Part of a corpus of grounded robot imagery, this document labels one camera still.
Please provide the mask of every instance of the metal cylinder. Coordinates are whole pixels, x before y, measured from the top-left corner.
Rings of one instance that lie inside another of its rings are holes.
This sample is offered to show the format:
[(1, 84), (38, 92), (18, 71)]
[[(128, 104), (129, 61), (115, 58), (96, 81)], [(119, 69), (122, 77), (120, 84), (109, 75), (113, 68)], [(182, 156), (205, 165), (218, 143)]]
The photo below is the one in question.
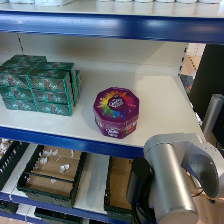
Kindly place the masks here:
[(197, 209), (173, 146), (157, 144), (145, 157), (155, 172), (150, 194), (156, 221), (159, 224), (197, 223)]
[(212, 95), (201, 127), (207, 141), (210, 138), (214, 125), (222, 109), (223, 102), (224, 97), (221, 94)]

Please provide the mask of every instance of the black tray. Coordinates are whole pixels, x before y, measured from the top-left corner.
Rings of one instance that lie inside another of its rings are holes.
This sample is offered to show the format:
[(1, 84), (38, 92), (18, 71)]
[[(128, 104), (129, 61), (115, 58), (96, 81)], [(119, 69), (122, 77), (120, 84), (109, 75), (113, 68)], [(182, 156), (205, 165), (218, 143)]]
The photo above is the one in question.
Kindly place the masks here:
[[(80, 181), (80, 178), (82, 175), (82, 170), (83, 170), (83, 167), (85, 164), (85, 158), (86, 158), (87, 153), (84, 153), (84, 152), (81, 153), (78, 167), (76, 170), (76, 174), (75, 174), (74, 180), (72, 181), (73, 187), (70, 191), (70, 196), (66, 197), (66, 196), (62, 196), (59, 194), (49, 193), (46, 191), (29, 189), (25, 186), (43, 149), (44, 149), (43, 145), (37, 146), (30, 161), (27, 163), (25, 170), (23, 171), (22, 175), (19, 178), (19, 181), (17, 183), (17, 189), (19, 191), (23, 191), (28, 196), (28, 198), (31, 200), (40, 201), (40, 202), (44, 202), (44, 203), (48, 203), (48, 204), (60, 205), (60, 206), (67, 207), (67, 208), (72, 208), (74, 205), (74, 202), (75, 202), (76, 195), (77, 195), (79, 181)], [(57, 178), (55, 178), (55, 177), (49, 177), (49, 176), (42, 176), (42, 177), (46, 177), (48, 179), (52, 178), (52, 179), (57, 180)]]
[(106, 190), (104, 195), (104, 210), (107, 212), (107, 216), (110, 219), (116, 219), (122, 222), (131, 223), (132, 222), (131, 209), (110, 206), (110, 172), (112, 169), (112, 159), (113, 157), (110, 157), (108, 166)]
[(29, 143), (14, 141), (0, 160), (0, 190), (8, 181), (15, 166), (23, 156)]
[(36, 208), (34, 215), (46, 223), (52, 224), (81, 224), (82, 218), (47, 209)]
[(15, 214), (19, 204), (0, 200), (0, 211)]

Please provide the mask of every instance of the blue shelf edge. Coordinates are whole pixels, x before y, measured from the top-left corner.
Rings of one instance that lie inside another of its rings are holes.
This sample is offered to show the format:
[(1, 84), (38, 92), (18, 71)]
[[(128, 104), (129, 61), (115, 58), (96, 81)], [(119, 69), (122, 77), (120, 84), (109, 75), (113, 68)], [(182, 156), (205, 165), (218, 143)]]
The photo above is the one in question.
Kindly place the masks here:
[(143, 148), (0, 127), (0, 137), (127, 159), (143, 157)]
[(224, 18), (0, 11), (0, 32), (224, 44)]
[(7, 218), (10, 218), (10, 219), (17, 219), (17, 220), (21, 220), (21, 221), (26, 221), (25, 216), (18, 215), (18, 214), (11, 214), (11, 213), (7, 213), (7, 212), (0, 212), (0, 216), (7, 217)]
[(106, 222), (106, 223), (122, 224), (121, 221), (109, 219), (107, 217), (107, 215), (105, 215), (105, 214), (85, 211), (85, 210), (76, 209), (76, 208), (73, 208), (73, 209), (65, 208), (65, 207), (58, 206), (58, 205), (33, 201), (33, 200), (30, 200), (29, 198), (25, 198), (25, 197), (21, 197), (21, 196), (17, 196), (17, 195), (12, 195), (12, 202), (32, 205), (32, 206), (36, 206), (38, 208), (48, 209), (51, 211), (61, 212), (61, 213), (69, 214), (69, 215), (79, 216), (79, 217), (83, 217), (83, 218), (87, 218), (87, 219), (93, 219), (93, 220)]
[(0, 200), (10, 201), (10, 195), (9, 194), (6, 194), (6, 193), (0, 192)]
[(26, 216), (26, 221), (29, 223), (35, 223), (35, 224), (47, 224), (46, 222), (42, 221), (41, 219), (35, 219), (29, 216)]

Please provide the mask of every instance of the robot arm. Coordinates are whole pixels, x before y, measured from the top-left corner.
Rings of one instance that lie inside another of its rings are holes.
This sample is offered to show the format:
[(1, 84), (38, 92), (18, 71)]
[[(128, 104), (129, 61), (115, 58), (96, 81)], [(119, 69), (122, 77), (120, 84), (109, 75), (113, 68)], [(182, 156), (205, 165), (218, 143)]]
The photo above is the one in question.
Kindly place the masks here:
[[(154, 136), (144, 146), (144, 157), (154, 170), (148, 204), (153, 204), (157, 223), (193, 224), (198, 220), (197, 209), (181, 167), (200, 182), (209, 197), (224, 197), (223, 157), (215, 147), (210, 143), (203, 143), (196, 134)], [(139, 200), (141, 197), (136, 193), (136, 186), (143, 186), (146, 182), (143, 178), (143, 183), (139, 184), (141, 181), (136, 175), (141, 175), (136, 174), (136, 168), (134, 169), (127, 189), (130, 203), (133, 203), (133, 198), (137, 197)]]

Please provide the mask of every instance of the purple tin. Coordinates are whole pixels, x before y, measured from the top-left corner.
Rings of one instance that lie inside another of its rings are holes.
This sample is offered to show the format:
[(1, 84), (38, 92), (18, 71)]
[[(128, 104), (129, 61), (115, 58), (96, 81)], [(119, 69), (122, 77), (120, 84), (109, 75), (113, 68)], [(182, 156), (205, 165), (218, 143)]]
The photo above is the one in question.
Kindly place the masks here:
[(93, 111), (103, 135), (124, 138), (136, 129), (139, 99), (128, 89), (111, 87), (97, 95)]

